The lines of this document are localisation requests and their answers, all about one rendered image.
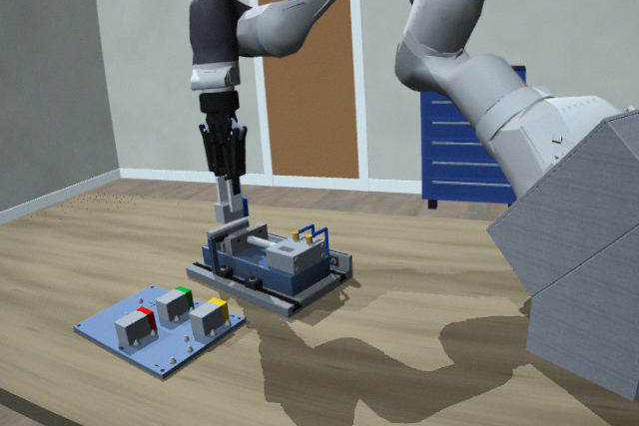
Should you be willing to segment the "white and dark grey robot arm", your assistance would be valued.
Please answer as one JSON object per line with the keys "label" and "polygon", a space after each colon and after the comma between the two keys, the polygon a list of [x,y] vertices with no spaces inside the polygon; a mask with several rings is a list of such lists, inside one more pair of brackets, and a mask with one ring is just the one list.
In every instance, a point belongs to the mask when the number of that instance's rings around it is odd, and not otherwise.
{"label": "white and dark grey robot arm", "polygon": [[[282,58],[296,53],[334,1],[284,0],[253,8],[239,0],[193,0],[191,89],[234,90],[241,84],[240,54]],[[435,90],[449,99],[497,161],[517,199],[603,118],[622,113],[597,96],[554,98],[546,87],[528,87],[502,57],[471,59],[465,45],[484,0],[409,1],[412,8],[396,50],[397,79],[413,91]]]}

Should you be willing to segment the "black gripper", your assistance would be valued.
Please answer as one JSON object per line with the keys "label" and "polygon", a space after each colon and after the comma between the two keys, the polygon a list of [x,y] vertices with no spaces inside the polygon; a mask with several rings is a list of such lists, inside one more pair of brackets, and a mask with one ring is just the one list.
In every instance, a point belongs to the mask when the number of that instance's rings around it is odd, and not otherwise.
{"label": "black gripper", "polygon": [[233,213],[244,208],[240,176],[246,174],[248,129],[238,124],[235,113],[240,107],[239,92],[233,90],[202,94],[199,96],[200,108],[207,116],[206,122],[199,125],[199,128],[209,171],[216,176],[219,203],[229,200],[230,211]]}

